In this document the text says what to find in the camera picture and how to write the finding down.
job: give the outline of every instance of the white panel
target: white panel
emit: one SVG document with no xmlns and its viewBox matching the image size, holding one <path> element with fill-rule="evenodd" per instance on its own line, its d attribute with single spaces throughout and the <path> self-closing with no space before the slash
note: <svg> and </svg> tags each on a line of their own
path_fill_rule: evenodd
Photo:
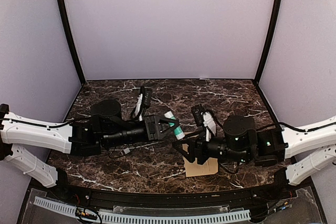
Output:
<svg viewBox="0 0 336 224">
<path fill-rule="evenodd" d="M 66 0 L 88 80 L 253 78 L 273 0 Z"/>
<path fill-rule="evenodd" d="M 0 0 L 0 55 L 0 103 L 28 118 L 62 121 L 80 83 L 57 1 Z M 41 160 L 48 154 L 29 150 Z M 0 162 L 0 223 L 16 223 L 29 180 Z"/>
<path fill-rule="evenodd" d="M 335 49 L 336 0 L 282 0 L 260 83 L 279 120 L 299 126 L 336 114 Z M 336 223 L 331 170 L 313 180 L 328 223 Z"/>
</svg>

